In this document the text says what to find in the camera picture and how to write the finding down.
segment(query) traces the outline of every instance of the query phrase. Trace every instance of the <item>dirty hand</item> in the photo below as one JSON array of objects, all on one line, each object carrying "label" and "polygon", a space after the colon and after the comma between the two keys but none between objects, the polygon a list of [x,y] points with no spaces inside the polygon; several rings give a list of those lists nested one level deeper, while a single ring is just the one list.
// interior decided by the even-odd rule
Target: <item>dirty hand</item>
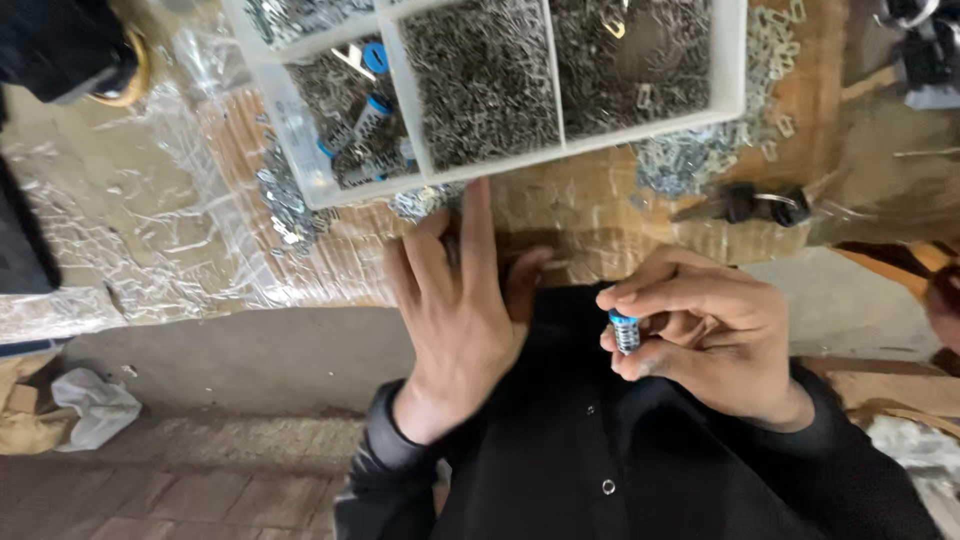
[{"label": "dirty hand", "polygon": [[769,283],[687,250],[664,247],[629,278],[601,291],[597,305],[648,318],[656,337],[629,356],[612,328],[600,338],[625,380],[674,380],[704,405],[768,430],[813,422],[806,391],[790,379],[786,302]]},{"label": "dirty hand", "polygon": [[470,183],[460,234],[461,267],[451,268],[440,236],[442,211],[387,246],[386,270],[417,352],[394,401],[394,419],[413,442],[429,444],[463,423],[513,367],[527,336],[541,266],[535,248],[511,268],[501,295],[487,179]]}]

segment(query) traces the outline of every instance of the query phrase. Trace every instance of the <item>metal ring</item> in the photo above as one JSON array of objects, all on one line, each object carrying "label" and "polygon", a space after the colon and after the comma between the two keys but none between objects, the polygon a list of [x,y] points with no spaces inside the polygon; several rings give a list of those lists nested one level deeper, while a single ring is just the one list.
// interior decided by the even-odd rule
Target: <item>metal ring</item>
[{"label": "metal ring", "polygon": [[[886,1],[885,0],[881,0],[881,1],[883,2],[883,6],[885,8]],[[936,12],[938,9],[940,9],[940,0],[927,0],[926,4],[924,5],[924,8],[920,10],[920,12],[917,13],[917,16],[913,17],[912,19],[905,19],[905,18],[884,19],[884,18],[881,18],[880,15],[874,14],[874,20],[880,26],[883,26],[886,28],[890,28],[891,25],[888,23],[892,22],[892,23],[895,23],[899,28],[903,30],[910,30],[911,28],[916,28],[920,26],[924,21],[930,18],[930,16],[933,15],[934,12]]]},{"label": "metal ring", "polygon": [[757,193],[754,195],[755,199],[760,199],[761,201],[778,201],[784,203],[785,205],[790,205],[791,207],[798,209],[800,207],[797,204],[797,201],[790,199],[788,197],[781,197],[779,195],[774,195],[773,193]]}]

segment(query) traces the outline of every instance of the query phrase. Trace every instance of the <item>black jacket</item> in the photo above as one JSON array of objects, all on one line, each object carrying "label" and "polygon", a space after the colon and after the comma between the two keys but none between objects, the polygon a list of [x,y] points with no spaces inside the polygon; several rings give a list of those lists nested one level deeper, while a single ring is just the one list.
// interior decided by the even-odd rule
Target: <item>black jacket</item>
[{"label": "black jacket", "polygon": [[[517,366],[436,445],[397,431],[402,381],[381,387],[335,506],[338,540],[941,538],[905,472],[815,376],[794,369],[816,419],[791,434],[719,414],[669,380],[627,383],[595,345],[594,295],[541,293]],[[435,518],[441,457],[453,476]]]}]

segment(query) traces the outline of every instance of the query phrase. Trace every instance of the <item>finger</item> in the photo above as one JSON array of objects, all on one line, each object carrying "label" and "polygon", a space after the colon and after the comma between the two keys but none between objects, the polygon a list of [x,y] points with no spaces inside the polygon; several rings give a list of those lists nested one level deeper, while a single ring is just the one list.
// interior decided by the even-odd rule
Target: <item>finger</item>
[{"label": "finger", "polygon": [[438,239],[446,230],[450,214],[446,210],[428,215],[403,238],[410,268],[417,279],[420,295],[430,298],[453,297],[453,278],[446,249]]},{"label": "finger", "polygon": [[450,210],[440,209],[421,219],[416,230],[434,238],[439,238],[444,235],[449,226]]},{"label": "finger", "polygon": [[597,305],[604,310],[613,309],[617,300],[650,284],[664,282],[677,275],[681,265],[697,268],[722,268],[713,260],[677,246],[663,245],[648,256],[640,267],[626,280],[600,291]]},{"label": "finger", "polygon": [[660,337],[690,347],[699,343],[714,326],[715,319],[711,316],[698,317],[689,311],[674,311],[670,313],[670,322],[660,331]]},{"label": "finger", "polygon": [[534,295],[537,292],[537,280],[543,265],[552,257],[552,249],[539,246],[520,256],[510,268],[503,300],[511,321],[530,323]]},{"label": "finger", "polygon": [[617,373],[624,380],[666,377],[697,395],[709,384],[712,377],[709,366],[713,361],[714,358],[708,357],[706,353],[691,351],[676,343],[654,338],[623,358]]},{"label": "finger", "polygon": [[396,239],[387,242],[383,254],[384,274],[387,283],[394,291],[396,303],[401,310],[415,304],[420,298],[420,289],[414,271],[407,260],[407,252],[403,248],[403,241]]},{"label": "finger", "polygon": [[682,277],[655,283],[619,301],[617,310],[632,317],[664,311],[695,311],[713,315],[733,330],[762,328],[786,316],[786,303],[777,289],[764,282],[741,282],[716,276]]},{"label": "finger", "polygon": [[464,289],[493,294],[498,289],[490,181],[474,180],[464,196],[464,221],[460,230]]},{"label": "finger", "polygon": [[607,328],[600,334],[600,347],[609,353],[617,350],[616,332],[613,331],[613,325],[607,325]]}]

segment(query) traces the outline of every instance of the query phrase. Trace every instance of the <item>white plastic organizer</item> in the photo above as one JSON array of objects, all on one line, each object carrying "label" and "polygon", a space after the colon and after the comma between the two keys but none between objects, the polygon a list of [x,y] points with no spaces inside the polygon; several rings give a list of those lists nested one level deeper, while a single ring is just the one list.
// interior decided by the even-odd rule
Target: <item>white plastic organizer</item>
[{"label": "white plastic organizer", "polygon": [[[423,138],[417,81],[409,66],[400,37],[398,23],[403,18],[425,10],[455,4],[464,0],[375,0],[374,13],[348,19],[332,30],[304,37],[280,50],[271,50],[244,13],[245,0],[226,0],[225,7],[256,83],[263,92],[264,106],[273,122],[283,152],[290,161],[306,204],[312,209],[391,195],[405,189],[428,184],[461,181],[556,160],[616,144],[640,140],[678,130],[694,129],[708,124],[732,120],[745,107],[747,0],[713,0],[710,51],[709,106],[702,111],[675,118],[649,122],[612,133],[575,140],[564,137],[560,78],[548,0],[542,0],[546,17],[547,44],[552,63],[554,94],[557,100],[557,122],[561,141],[553,148],[541,149],[520,156],[491,160],[450,168],[437,173]],[[353,39],[380,34],[390,63],[398,106],[417,156],[420,173],[390,178],[384,182],[341,189],[333,179],[330,158],[317,146],[317,129],[303,100],[297,94],[284,64],[308,59],[319,52],[345,44]]]}]

